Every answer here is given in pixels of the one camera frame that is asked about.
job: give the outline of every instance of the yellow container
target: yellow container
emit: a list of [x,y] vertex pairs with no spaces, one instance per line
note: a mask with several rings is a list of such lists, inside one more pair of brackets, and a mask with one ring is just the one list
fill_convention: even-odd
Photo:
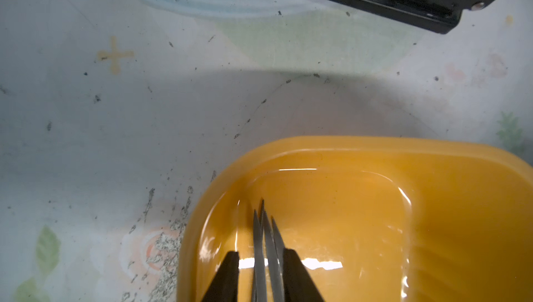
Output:
[[484,145],[301,137],[249,152],[204,193],[178,302],[200,301],[230,250],[250,301],[261,199],[326,302],[533,300],[531,166]]

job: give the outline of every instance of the dirt speck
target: dirt speck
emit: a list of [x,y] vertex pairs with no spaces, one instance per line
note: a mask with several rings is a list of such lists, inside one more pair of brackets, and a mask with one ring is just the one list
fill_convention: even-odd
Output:
[[152,199],[154,198],[154,192],[155,191],[156,191],[156,189],[152,188],[148,192],[148,202],[146,203],[146,209],[143,212],[143,214],[144,214],[144,223],[146,223],[146,216],[148,215],[148,211],[150,210],[150,208],[152,208]]

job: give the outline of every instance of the white tabletop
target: white tabletop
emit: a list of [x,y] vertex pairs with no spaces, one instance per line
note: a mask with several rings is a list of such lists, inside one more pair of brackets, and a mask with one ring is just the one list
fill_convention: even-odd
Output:
[[0,0],[0,23],[2,301],[173,300],[202,192],[276,139],[533,162],[531,0],[447,35],[324,0]]

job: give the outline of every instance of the scissor blade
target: scissor blade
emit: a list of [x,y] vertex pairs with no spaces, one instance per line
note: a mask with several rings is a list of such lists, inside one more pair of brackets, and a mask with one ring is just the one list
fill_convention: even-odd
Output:
[[[261,208],[260,208],[260,212],[259,212],[259,226],[261,227],[261,232],[263,231],[263,224],[262,224],[262,220],[263,220],[263,211],[265,210],[265,200],[261,200]],[[255,272],[254,272],[254,275],[252,276],[252,299],[251,299],[252,302],[257,302],[257,287],[255,285]]]
[[278,254],[279,268],[281,268],[281,270],[283,271],[283,250],[285,248],[285,244],[283,243],[281,233],[279,232],[278,225],[276,224],[274,218],[272,218],[272,230],[274,232],[274,243],[276,244],[276,253]]
[[257,211],[254,211],[254,278],[257,294],[257,302],[266,302],[266,275],[265,261],[263,255],[263,229],[257,217]]
[[283,282],[281,281],[281,268],[279,267],[278,254],[272,229],[268,222],[266,211],[263,211],[263,229],[265,232],[265,246],[267,248],[266,256],[268,258],[268,270],[270,274],[270,285],[272,286],[272,295],[274,302],[284,302]]

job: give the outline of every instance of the scissors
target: scissors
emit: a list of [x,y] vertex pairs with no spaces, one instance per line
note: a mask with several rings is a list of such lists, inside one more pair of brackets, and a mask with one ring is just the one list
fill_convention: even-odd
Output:
[[[293,249],[283,243],[276,221],[272,226],[261,202],[259,215],[254,210],[254,276],[251,302],[266,302],[266,274],[263,235],[274,302],[324,302],[309,273]],[[202,302],[237,302],[239,252],[228,252],[211,281]]]

